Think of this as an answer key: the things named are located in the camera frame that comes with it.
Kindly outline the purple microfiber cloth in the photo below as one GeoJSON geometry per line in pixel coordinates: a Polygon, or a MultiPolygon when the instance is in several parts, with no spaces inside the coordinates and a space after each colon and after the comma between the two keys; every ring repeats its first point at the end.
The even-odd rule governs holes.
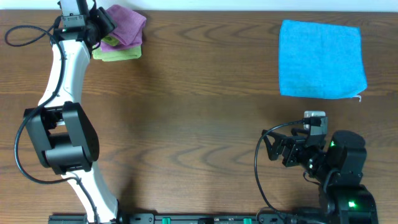
{"type": "Polygon", "coordinates": [[[146,17],[126,7],[115,4],[106,12],[116,23],[117,27],[109,34],[125,46],[142,44],[142,31],[146,25],[146,17]]]}

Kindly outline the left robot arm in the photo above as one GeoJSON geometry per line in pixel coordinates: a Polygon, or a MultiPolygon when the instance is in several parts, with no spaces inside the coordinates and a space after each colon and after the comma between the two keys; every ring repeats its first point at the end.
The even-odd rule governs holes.
{"type": "Polygon", "coordinates": [[[86,209],[87,223],[117,223],[118,200],[100,173],[98,135],[81,106],[83,80],[92,51],[116,28],[102,7],[61,1],[50,38],[52,69],[36,108],[24,112],[26,128],[41,165],[61,175],[86,209]]]}

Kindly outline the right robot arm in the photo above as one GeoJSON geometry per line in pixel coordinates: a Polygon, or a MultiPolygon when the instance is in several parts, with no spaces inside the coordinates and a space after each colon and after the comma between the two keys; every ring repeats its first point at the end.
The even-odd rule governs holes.
{"type": "Polygon", "coordinates": [[[269,159],[283,157],[286,167],[302,166],[317,180],[319,209],[279,212],[285,223],[377,223],[374,197],[361,184],[367,152],[365,140],[351,131],[336,131],[329,144],[327,129],[294,128],[291,136],[263,130],[269,159]]]}

